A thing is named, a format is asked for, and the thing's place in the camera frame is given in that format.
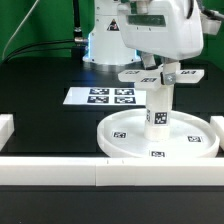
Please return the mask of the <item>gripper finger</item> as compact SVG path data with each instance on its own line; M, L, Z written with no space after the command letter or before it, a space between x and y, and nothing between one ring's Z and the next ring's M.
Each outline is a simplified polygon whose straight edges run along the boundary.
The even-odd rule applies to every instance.
M176 72L180 70L178 60L163 58L162 83L164 85L173 85L176 83Z
M151 53L142 52L141 60L145 70L154 69L156 67L154 55Z

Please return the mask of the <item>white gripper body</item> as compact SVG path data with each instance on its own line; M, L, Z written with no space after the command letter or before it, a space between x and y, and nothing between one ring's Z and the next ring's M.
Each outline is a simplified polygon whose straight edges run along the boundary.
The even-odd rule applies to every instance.
M173 60L198 56L203 49L196 0L129 0L118 5L117 14L129 48Z

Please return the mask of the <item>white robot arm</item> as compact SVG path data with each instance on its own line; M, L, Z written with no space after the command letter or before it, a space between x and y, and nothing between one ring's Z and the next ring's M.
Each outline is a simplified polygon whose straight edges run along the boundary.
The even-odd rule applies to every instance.
M198 56L203 35L215 35L224 14L202 0L94 0L95 25L83 61L116 71L136 62L145 67L164 59L159 73L164 85L181 83L179 62Z

